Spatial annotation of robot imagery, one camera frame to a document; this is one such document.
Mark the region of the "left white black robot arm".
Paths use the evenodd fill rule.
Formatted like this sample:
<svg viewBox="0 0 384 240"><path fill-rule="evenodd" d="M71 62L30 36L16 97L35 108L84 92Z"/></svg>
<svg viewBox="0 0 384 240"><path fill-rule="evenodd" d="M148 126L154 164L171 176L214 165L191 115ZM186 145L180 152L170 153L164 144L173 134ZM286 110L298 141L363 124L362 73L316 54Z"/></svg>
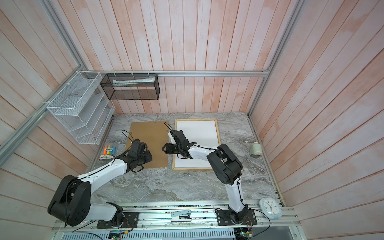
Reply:
<svg viewBox="0 0 384 240"><path fill-rule="evenodd" d="M77 177L64 177L48 206L48 214L71 227L84 221L104 221L112 228L120 228L125 218L123 208L112 202L92 204L91 195L114 178L136 173L137 167L143 168L151 161L147 144L134 140L128 150L113 156L111 162Z"/></svg>

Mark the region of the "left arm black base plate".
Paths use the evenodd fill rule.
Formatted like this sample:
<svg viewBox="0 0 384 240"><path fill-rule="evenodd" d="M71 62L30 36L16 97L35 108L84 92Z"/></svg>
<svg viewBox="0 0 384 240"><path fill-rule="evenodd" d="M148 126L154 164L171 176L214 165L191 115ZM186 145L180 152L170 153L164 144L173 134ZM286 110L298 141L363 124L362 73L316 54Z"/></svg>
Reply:
<svg viewBox="0 0 384 240"><path fill-rule="evenodd" d="M118 220L98 221L97 229L134 229L138 225L139 212L123 212L123 217Z"/></svg>

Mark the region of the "brown cardboard backing board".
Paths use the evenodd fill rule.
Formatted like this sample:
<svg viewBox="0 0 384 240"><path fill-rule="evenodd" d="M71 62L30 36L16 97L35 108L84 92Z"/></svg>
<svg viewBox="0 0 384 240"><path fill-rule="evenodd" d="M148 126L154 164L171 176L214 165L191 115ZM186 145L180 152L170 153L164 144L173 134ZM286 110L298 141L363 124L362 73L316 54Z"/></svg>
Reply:
<svg viewBox="0 0 384 240"><path fill-rule="evenodd" d="M134 139L139 139L148 146L152 154L152 161L144 164L145 169L166 168L169 156L162 150L169 142L169 129L163 121L131 123L129 130Z"/></svg>

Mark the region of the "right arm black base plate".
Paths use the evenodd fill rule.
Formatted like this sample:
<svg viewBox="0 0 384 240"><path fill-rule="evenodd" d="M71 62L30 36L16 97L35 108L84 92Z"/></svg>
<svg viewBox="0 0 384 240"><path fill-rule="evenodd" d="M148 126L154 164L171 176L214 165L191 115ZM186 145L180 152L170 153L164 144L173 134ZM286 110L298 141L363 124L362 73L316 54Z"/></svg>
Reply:
<svg viewBox="0 0 384 240"><path fill-rule="evenodd" d="M236 213L231 208L228 210L215 209L215 214L219 226L257 225L255 212L247 207L239 213Z"/></svg>

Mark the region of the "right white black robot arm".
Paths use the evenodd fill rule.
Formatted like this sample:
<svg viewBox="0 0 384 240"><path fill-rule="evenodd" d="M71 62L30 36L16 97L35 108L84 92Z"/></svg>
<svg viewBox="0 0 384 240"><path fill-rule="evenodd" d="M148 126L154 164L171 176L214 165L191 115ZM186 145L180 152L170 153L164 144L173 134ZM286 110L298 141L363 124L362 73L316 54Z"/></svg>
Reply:
<svg viewBox="0 0 384 240"><path fill-rule="evenodd" d="M226 187L229 198L227 213L236 225L246 220L248 205L244 201L241 186L243 165L230 148L221 144L216 149L202 147L189 142L182 130L170 130L172 142L166 143L162 150L165 154L176 155L180 159L200 159L207 161L216 177Z"/></svg>

